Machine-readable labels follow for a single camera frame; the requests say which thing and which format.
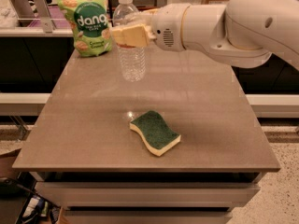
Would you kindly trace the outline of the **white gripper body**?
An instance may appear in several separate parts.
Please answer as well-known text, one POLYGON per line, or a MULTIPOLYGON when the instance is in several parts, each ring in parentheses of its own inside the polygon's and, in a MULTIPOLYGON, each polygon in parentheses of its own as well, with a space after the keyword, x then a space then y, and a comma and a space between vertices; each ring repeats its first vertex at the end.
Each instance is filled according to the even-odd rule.
POLYGON ((155 35, 155 44, 167 51, 185 50, 182 42, 182 23, 188 3, 169 4, 161 7, 151 20, 152 32, 155 35))

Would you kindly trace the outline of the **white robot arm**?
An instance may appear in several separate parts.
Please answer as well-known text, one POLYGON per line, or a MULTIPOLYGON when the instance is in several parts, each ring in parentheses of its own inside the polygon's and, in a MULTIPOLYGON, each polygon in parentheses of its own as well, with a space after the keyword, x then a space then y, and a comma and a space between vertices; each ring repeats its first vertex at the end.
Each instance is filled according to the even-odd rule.
POLYGON ((258 67, 275 54, 299 69, 298 0, 229 0, 225 4, 169 4, 135 12, 113 27, 119 45, 196 50, 219 63, 258 67))

